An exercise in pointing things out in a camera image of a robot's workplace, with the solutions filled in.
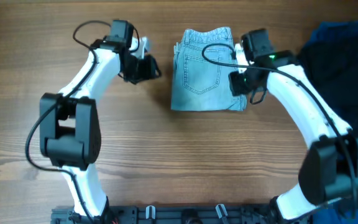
wire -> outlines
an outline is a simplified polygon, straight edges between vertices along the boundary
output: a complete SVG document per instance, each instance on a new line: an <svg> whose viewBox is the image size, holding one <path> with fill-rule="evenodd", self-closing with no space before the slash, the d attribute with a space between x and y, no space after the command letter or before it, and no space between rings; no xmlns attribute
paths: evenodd
<svg viewBox="0 0 358 224"><path fill-rule="evenodd" d="M135 49L135 50L130 50L130 51L129 51L130 53L134 53L134 52L136 52L136 51L139 49L139 45L140 45L139 33L137 32L136 27L134 27L134 30L136 31L136 37L137 37L137 47L136 47L136 49Z"/></svg>
<svg viewBox="0 0 358 224"><path fill-rule="evenodd" d="M350 157L349 152L346 149L346 144L345 144L341 134L339 133L338 129L335 127L335 124L334 124L333 120L329 117L327 111L324 109L324 107L319 102L317 97L309 90L309 88L305 84L303 84L302 81L296 79L295 77L291 76L290 74L288 74L286 72L283 72L283 71L280 71L280 70L277 70L277 69L273 69L273 68L255 67L255 66L249 66L249 65L236 65L236 64L229 64L229 63L221 63L221 62L212 61L212 60L210 60L209 58L207 58L205 56L205 50L208 47L213 46L213 45L225 45L225 44L209 44L209 45L205 46L203 51L201 52L201 54L202 54L203 58L207 62L213 63L215 65L226 66L226 67L253 68L253 69L259 69L259 70L265 70L265 71L279 73L280 75L283 75L283 76L291 79L292 81L294 81L296 84L301 86L310 95L310 97L317 104L318 108L320 109L320 111L322 112L324 117L327 119L327 122L330 125L330 127L333 129L335 135L338 138L338 143L339 143L339 146L340 146L340 148L342 150L342 153L345 155L345 159L346 159L347 165L349 167L349 172L350 172L350 175L351 175L352 199L353 199L352 218L355 219L355 217L356 217L356 209L357 209L357 189L356 189L356 175L355 175L355 172L354 172L354 166L353 166L353 163L352 163L352 159ZM230 49L232 50L233 53L235 53L234 49L231 46L230 46Z"/></svg>
<svg viewBox="0 0 358 224"><path fill-rule="evenodd" d="M81 195L81 192L80 192L80 188L78 186L78 182L76 180L76 177L75 177L75 174L71 173L70 171L67 171L67 170L63 170L63 169L53 169L53 168L46 168L46 167L42 167L42 166L39 166L37 165L30 157L30 142L31 142L31 139L32 139L32 136L34 135L35 133L35 130L38 128L38 126L40 125L40 123L48 116L48 114L50 112L52 112L54 109L57 108L57 106L60 104L60 103L63 103L64 101L66 101L67 99L69 99L69 97L74 94L75 92L77 92L79 89L80 89L80 86L82 86L82 84L84 84L84 82L86 81L86 79L91 75L91 73L93 72L94 68L96 67L96 64L98 63L98 57L96 55L96 53L94 52L94 50L89 46L89 45L86 45L84 44L83 42L81 42L80 40L78 40L76 38L76 33L85 25L88 25L88 24L92 24L92 23L98 23L98 24L104 24L104 25L107 25L110 27L110 24L107 23L107 22L104 22L104 21L87 21L87 22L84 22L82 24L80 24L75 30L74 30L74 33L73 33L73 40L75 40L75 42L79 43L80 45L86 47L87 49L89 49L89 51L92 53L93 55L93 63L92 63L92 66L91 68L89 69L89 71L85 74L85 76L80 80L80 82L78 82L78 84L72 89L71 92L69 92L66 96L64 96L63 98L61 98L60 100L58 100L54 105L52 105L44 114L42 114L38 120L35 122L35 124L33 125L33 127L31 128L30 130L30 133L27 137L27 140L25 142L25 146L24 146L24 151L25 151L25 157L27 159L27 161L32 165L34 166L35 168L39 169L39 170L43 170L43 171L49 171L49 172L63 172L65 174L68 174L73 183L74 183L74 188L75 188L75 191L77 193L77 196L78 196L78 200L80 201L81 203L81 207L82 209L84 210L85 214L86 214L86 217L89 219L89 221L94 224L94 221L88 211L88 209L86 208L85 206L85 202L83 200L83 197Z"/></svg>

denim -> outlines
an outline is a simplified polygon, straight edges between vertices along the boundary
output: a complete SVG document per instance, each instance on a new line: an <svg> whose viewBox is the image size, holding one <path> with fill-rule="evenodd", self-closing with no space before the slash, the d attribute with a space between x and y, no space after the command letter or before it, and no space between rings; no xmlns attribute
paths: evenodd
<svg viewBox="0 0 358 224"><path fill-rule="evenodd" d="M181 43L174 46L171 109L178 111L242 111L247 100L232 96L229 74L237 68L223 67L207 62L201 56L208 44L233 46L231 30L221 27L209 32L187 29ZM222 63L237 63L231 50L212 46L205 52L209 59Z"/></svg>

stitching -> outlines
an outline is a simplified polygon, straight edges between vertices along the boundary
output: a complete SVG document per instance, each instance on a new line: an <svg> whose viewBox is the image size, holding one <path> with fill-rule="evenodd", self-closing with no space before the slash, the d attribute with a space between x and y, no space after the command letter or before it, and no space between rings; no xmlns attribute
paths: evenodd
<svg viewBox="0 0 358 224"><path fill-rule="evenodd" d="M202 40L202 41L199 41L199 40L196 40L196 37L192 37L190 39L192 42L196 42L196 43L199 43L199 44L208 44L208 43L211 43L211 42L214 42L214 41L217 41L217 40L227 40L226 37L218 37L218 38L212 38L211 40Z"/></svg>
<svg viewBox="0 0 358 224"><path fill-rule="evenodd" d="M184 63L184 75L183 75L183 86L190 90L191 92L197 94L197 95L201 95L203 93L206 93L216 87L219 86L219 83L221 81L221 66L218 65L218 74L216 76L216 81L215 81L215 84L213 86L210 86L209 88L205 89L205 90L202 90L202 91L199 91L199 90L195 90L194 88L192 88L191 86L189 86L187 84L187 76L188 76L188 65L187 65L187 61L188 59L191 58L192 60L197 60L197 61L200 61L200 62L207 62L206 60L202 59L202 58L199 58L199 57L195 57L195 56L192 56L192 55L185 55L185 63ZM214 60L214 61L218 61L218 62L222 62L222 58L221 57L218 57L218 59Z"/></svg>
<svg viewBox="0 0 358 224"><path fill-rule="evenodd" d="M190 44L183 44L181 47L180 47L180 50L182 49L182 47L188 47L190 49L193 49L193 50L199 50L199 51L202 51L204 48L201 48L201 47L195 47L195 46L192 46ZM225 48L221 48L221 49L206 49L205 52L226 52L226 51L231 51L231 49L225 47Z"/></svg>
<svg viewBox="0 0 358 224"><path fill-rule="evenodd" d="M190 41L189 33L190 33L190 30L186 30L186 31L185 31L185 35L186 35L186 37L185 37L185 43L186 43L186 44L188 44L189 41Z"/></svg>
<svg viewBox="0 0 358 224"><path fill-rule="evenodd" d="M226 28L226 33L227 33L227 39L228 40L232 40L233 36L231 35L231 30L230 28Z"/></svg>

black mount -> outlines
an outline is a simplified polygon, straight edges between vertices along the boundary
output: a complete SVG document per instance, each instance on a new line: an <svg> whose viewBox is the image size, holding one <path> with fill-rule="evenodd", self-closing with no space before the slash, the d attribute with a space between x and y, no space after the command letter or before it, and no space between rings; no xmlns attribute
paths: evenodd
<svg viewBox="0 0 358 224"><path fill-rule="evenodd" d="M122 78L125 82L136 85L141 81L160 78L162 74L153 56L148 54L144 58L138 59L131 54L132 52L129 49L132 45L133 35L134 26L131 23L114 20L110 35L105 36L103 40L96 40L91 47L112 50L119 55L120 72L122 72Z"/></svg>
<svg viewBox="0 0 358 224"><path fill-rule="evenodd" d="M40 123L40 149L53 166L64 165L86 170L99 156L101 133L95 100L83 97L62 102L60 94L45 93L40 100L40 114L58 103ZM75 127L59 125L59 120L75 118Z"/></svg>
<svg viewBox="0 0 358 224"><path fill-rule="evenodd" d="M269 41L266 29L250 31L241 37L242 47L248 61L253 61L254 67L277 69L284 65L298 65L295 56L289 51L276 52ZM246 95L252 92L250 103L255 105L262 102L267 92L267 77L269 71L248 68L244 73L238 71L229 74L230 89L233 96ZM255 93L263 91L258 101L254 101Z"/></svg>
<svg viewBox="0 0 358 224"><path fill-rule="evenodd" d="M55 211L55 210L56 209L52 210L51 224L53 223L52 221L54 221L56 223L56 221L60 222L63 220L66 220L66 222L72 222L72 223L91 223L91 222L89 222L88 217L81 216L80 214L74 212L73 209L68 209L67 216L64 216L64 218L61 218L62 217L61 215L58 218L53 217L53 211ZM117 217L115 216L114 212L110 209L109 199L107 198L102 214L100 216L93 217L93 223L94 224L113 224L112 222L114 220L117 220Z"/></svg>
<svg viewBox="0 0 358 224"><path fill-rule="evenodd" d="M358 191L358 138L352 134L342 137L352 158ZM340 150L337 138L320 137L309 149L299 171L298 180L303 195L313 205L320 205L352 194L348 164Z"/></svg>

wood grain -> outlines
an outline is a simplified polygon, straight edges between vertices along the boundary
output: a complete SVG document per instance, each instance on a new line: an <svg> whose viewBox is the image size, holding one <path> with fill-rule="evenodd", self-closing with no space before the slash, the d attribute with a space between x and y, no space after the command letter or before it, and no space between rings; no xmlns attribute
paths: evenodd
<svg viewBox="0 0 358 224"><path fill-rule="evenodd" d="M115 18L149 37L164 77L136 86L117 78L101 100L97 166L112 205L267 202L296 184L306 147L272 96L244 112L170 111L173 46L187 28L230 26L238 40L265 27L277 49L296 51L321 21L358 20L358 1L0 4L0 223L48 223L50 209L73 203L60 175L28 165L24 142L39 98L65 86L85 61L73 29ZM107 32L89 26L78 37L90 43ZM37 133L32 157L48 165L38 141Z"/></svg>

